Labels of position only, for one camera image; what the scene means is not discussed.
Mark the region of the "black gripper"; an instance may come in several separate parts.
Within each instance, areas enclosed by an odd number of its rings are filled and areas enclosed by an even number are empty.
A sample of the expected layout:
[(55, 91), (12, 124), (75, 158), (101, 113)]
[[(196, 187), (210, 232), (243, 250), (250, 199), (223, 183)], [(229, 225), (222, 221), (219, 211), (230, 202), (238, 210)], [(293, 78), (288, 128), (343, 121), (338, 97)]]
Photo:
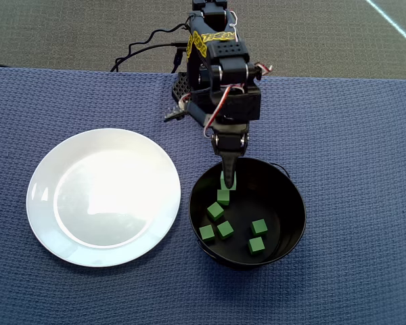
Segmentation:
[(249, 124), (261, 115), (261, 91), (257, 86), (220, 86), (193, 89), (188, 113), (212, 135), (214, 153), (221, 157), (224, 184), (232, 188), (235, 166), (248, 147)]

